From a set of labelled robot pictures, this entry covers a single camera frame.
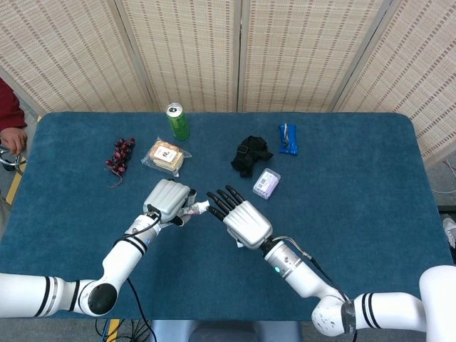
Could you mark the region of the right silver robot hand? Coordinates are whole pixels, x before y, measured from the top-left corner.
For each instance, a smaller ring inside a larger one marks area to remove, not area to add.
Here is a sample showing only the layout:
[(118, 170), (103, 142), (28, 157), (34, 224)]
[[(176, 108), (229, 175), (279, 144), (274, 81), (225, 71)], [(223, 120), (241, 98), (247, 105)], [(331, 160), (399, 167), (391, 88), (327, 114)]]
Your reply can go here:
[(207, 211), (225, 225), (236, 242), (248, 249), (260, 249), (271, 239), (271, 222), (231, 185), (215, 193), (207, 192), (207, 196), (214, 204)]

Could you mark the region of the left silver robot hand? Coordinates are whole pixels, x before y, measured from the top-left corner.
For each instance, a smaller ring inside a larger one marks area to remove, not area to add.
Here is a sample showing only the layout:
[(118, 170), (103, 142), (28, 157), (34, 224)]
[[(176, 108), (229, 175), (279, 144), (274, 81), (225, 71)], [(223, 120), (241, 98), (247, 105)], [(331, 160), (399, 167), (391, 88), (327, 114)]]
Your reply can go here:
[(190, 220), (182, 209), (195, 203), (197, 191), (174, 180), (160, 180), (143, 203), (143, 212), (160, 212), (160, 228), (171, 224), (182, 227)]

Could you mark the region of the bystander bare hand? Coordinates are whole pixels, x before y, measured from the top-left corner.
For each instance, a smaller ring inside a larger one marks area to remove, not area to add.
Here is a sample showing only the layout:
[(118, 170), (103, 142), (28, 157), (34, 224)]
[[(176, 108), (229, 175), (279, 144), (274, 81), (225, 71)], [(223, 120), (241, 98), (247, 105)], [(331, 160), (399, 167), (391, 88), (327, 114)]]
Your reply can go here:
[(11, 154), (20, 155), (26, 149), (28, 135), (22, 128), (5, 128), (1, 131), (1, 142)]

